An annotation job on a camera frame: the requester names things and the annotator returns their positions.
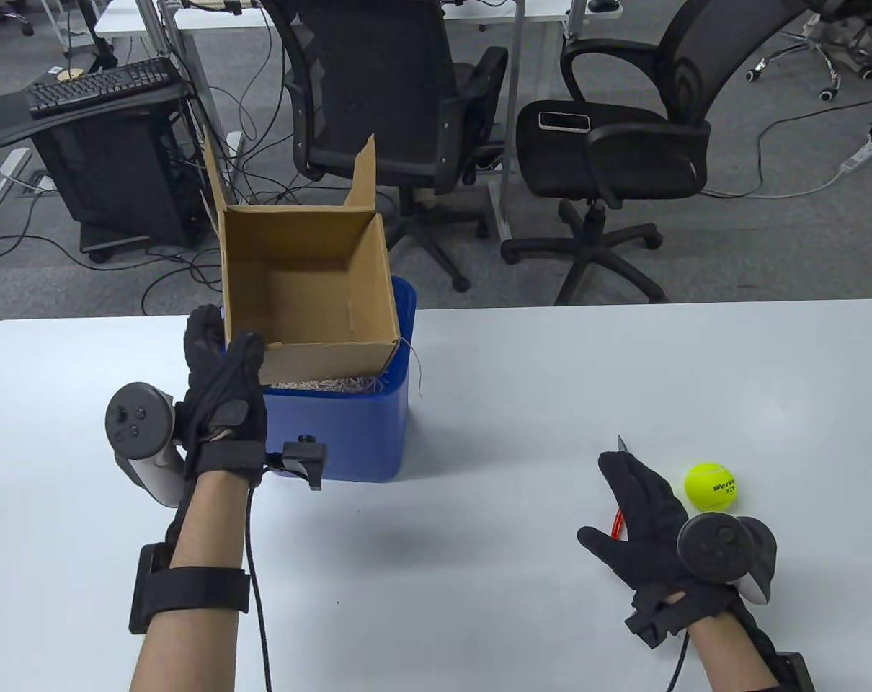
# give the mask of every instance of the floor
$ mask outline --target floor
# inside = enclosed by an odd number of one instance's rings
[[[585,35],[656,42],[677,6],[677,0],[633,0],[622,20],[591,26]],[[33,37],[22,37],[10,22],[0,25],[0,93],[22,88],[55,63],[63,65],[44,14],[36,8],[30,16],[35,23]],[[508,27],[493,27],[486,33],[475,27],[450,32],[456,60],[469,62],[476,61],[485,46],[506,45],[509,38]],[[522,77],[526,93],[521,103],[530,99],[528,87],[534,79],[537,42],[538,34],[528,30]],[[206,35],[199,43],[212,83],[239,97],[265,59],[267,36],[262,32]],[[758,53],[782,45],[782,40],[774,37]],[[118,56],[126,57],[129,50],[137,58],[145,47],[139,40],[117,43]],[[87,56],[74,59],[77,66],[89,62]],[[617,60],[584,59],[578,62],[577,71],[584,93],[592,99],[659,106],[656,92],[640,73]],[[723,190],[742,191],[755,184],[755,139],[760,130],[778,118],[822,107],[817,95],[825,86],[824,67],[814,56],[794,56],[755,84],[743,79],[743,71],[727,83],[709,115],[713,126],[709,184]],[[245,99],[260,132],[274,111],[280,73],[278,39],[274,39],[268,66]],[[566,94],[560,78],[553,94]],[[220,92],[215,93],[215,99],[225,126],[236,127],[237,105]],[[872,99],[872,82],[845,75],[835,104],[865,99]],[[840,162],[864,143],[871,122],[872,105],[867,105],[779,125],[763,141],[763,192],[807,190],[828,180]],[[290,128],[291,113],[284,110],[266,142],[287,135]],[[40,165],[34,157],[24,176]],[[262,153],[252,162],[251,170],[288,182],[295,174],[288,142]],[[320,185],[346,184],[330,178]],[[266,182],[262,189],[274,189],[274,185]],[[511,189],[515,236],[567,233],[557,218],[555,200],[532,197],[521,182],[515,182]],[[393,190],[384,192],[393,197]],[[298,198],[303,203],[338,202],[343,194],[305,190]],[[478,205],[483,195],[484,188],[476,185],[463,188],[446,201]],[[20,233],[29,209],[29,197],[17,191],[8,195],[0,207],[0,236]],[[674,302],[872,297],[872,161],[811,197],[627,202],[623,210],[610,212],[611,228],[644,221],[657,222],[666,238],[663,247],[650,252],[638,244],[622,252],[657,280]],[[57,241],[86,262],[77,251],[77,225],[60,198],[49,195],[35,202],[30,234]],[[9,243],[0,241],[0,251]],[[497,240],[478,240],[470,227],[446,229],[445,247],[472,279],[468,293],[454,293],[442,271],[412,243],[405,241],[392,251],[393,272],[416,286],[422,307],[545,306],[554,300],[569,266],[562,260],[532,259],[508,267],[499,258]],[[107,271],[87,270],[51,244],[24,240],[0,258],[0,319],[139,314],[145,289],[175,268],[166,263],[124,268],[143,261],[142,254],[129,254],[96,267]],[[199,303],[218,300],[218,294],[180,273],[157,284],[147,297],[146,307],[153,314],[183,314]],[[643,299],[626,281],[591,270],[577,300],[638,303]]]

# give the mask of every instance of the chair base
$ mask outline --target chair base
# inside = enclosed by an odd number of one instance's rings
[[[818,55],[821,56],[821,59],[824,60],[824,64],[827,68],[827,72],[830,76],[830,86],[826,86],[824,89],[818,93],[817,98],[819,98],[823,102],[832,101],[834,98],[837,98],[837,94],[840,89],[840,73],[837,69],[837,66],[834,64],[834,60],[828,50],[821,44],[812,40],[809,37],[809,33],[811,29],[814,27],[816,21],[809,20],[807,24],[804,25],[804,30],[801,34],[792,33],[792,32],[780,32],[782,36],[786,37],[786,39],[792,40],[794,45],[788,46],[786,48],[782,48],[781,50],[776,50],[774,53],[769,53],[768,56],[765,56],[759,63],[756,63],[756,66],[753,69],[747,70],[746,78],[748,82],[755,82],[757,79],[762,76],[763,70],[766,69],[772,63],[775,63],[776,60],[783,58],[785,56],[790,56],[792,53],[801,53],[803,50],[817,50]],[[860,73],[862,79],[868,79],[872,76],[872,69],[866,68]]]
[[[458,270],[455,263],[449,258],[446,251],[436,242],[433,237],[434,226],[445,226],[454,223],[476,223],[476,235],[478,238],[486,238],[489,235],[488,222],[483,212],[480,211],[456,211],[449,210],[444,205],[426,207],[422,202],[414,201],[414,191],[409,187],[399,188],[399,217],[394,220],[392,227],[386,233],[386,243],[390,251],[401,239],[410,236],[414,238],[423,250],[427,251],[436,264],[442,267],[452,279],[452,287],[459,293],[465,293],[471,288],[471,281]]]
[[[606,267],[618,276],[630,280],[647,296],[650,303],[669,303],[664,291],[647,274],[637,270],[622,257],[612,252],[616,245],[630,240],[643,240],[648,249],[656,250],[663,244],[663,236],[658,233],[656,225],[644,223],[640,226],[622,228],[610,233],[603,233],[606,224],[606,211],[591,204],[587,216],[580,218],[580,212],[566,199],[558,204],[558,215],[565,224],[571,227],[574,238],[524,238],[503,241],[499,251],[507,264],[516,264],[523,254],[555,254],[556,256],[573,257],[574,264],[564,279],[561,291],[555,299],[556,306],[568,306],[574,300],[574,292],[583,277],[584,271],[591,264]]]

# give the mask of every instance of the black keyboard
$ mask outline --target black keyboard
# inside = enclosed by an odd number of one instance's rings
[[[78,76],[64,82],[33,84],[27,101],[33,118],[78,111],[87,106],[179,82],[179,73],[166,57],[142,60],[110,70]]]

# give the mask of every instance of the blue bin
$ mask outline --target blue bin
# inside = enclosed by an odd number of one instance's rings
[[[401,336],[410,342],[417,293],[392,277]],[[384,389],[374,394],[268,389],[266,449],[281,451],[284,442],[314,435],[327,445],[324,478],[337,481],[390,481],[401,470],[407,423],[407,366],[410,346],[401,342],[381,376]]]

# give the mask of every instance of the tennis ball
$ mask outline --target tennis ball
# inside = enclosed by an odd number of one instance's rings
[[[704,463],[686,474],[686,495],[690,501],[706,512],[723,512],[737,498],[734,475],[721,464]]]

